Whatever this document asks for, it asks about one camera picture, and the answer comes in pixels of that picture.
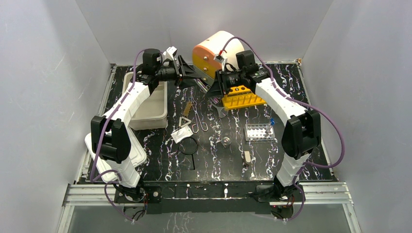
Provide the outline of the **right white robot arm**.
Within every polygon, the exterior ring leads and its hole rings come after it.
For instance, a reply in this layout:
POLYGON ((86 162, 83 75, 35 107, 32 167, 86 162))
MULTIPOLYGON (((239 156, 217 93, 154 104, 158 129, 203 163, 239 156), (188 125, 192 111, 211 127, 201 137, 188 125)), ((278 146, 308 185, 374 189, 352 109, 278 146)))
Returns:
POLYGON ((274 196, 286 201, 294 189, 299 189, 298 178, 312 151, 321 143, 320 113, 307 110, 281 89, 272 70, 260 68, 251 50, 236 54, 238 69, 224 67, 215 72, 215 81, 207 97, 222 97, 230 88, 243 85, 262 98, 284 124, 281 145, 285 152, 280 170, 274 179, 274 196))

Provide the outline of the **glass test tube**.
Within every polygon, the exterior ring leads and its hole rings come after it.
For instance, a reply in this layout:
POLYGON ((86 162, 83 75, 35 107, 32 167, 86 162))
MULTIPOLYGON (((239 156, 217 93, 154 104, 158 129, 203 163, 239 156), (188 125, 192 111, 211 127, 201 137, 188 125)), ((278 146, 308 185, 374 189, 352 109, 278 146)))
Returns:
POLYGON ((200 89, 201 89, 201 91, 202 91, 203 93, 207 93, 207 92, 208 92, 209 87, 208 87, 208 85, 206 85, 202 80, 200 80, 200 79, 195 79, 194 81, 195 81, 196 84, 200 87, 200 89))

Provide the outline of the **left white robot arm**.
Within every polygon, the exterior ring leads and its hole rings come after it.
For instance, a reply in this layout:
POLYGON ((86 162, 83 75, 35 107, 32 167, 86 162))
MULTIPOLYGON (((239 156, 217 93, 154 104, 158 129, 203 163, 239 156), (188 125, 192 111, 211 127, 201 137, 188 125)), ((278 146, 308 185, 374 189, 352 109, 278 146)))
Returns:
POLYGON ((93 158, 90 181, 118 181, 127 187, 126 195, 133 202, 145 196, 144 187, 138 184, 140 174, 136 168, 146 162, 148 155, 130 127, 132 117, 160 82, 174 81, 175 86, 184 89, 194 84, 193 79, 199 78, 183 57, 177 55, 174 46, 164 52, 145 49, 138 55, 142 63, 133 65, 133 76, 125 82, 126 90, 112 108, 92 118, 90 133, 85 137, 93 158))

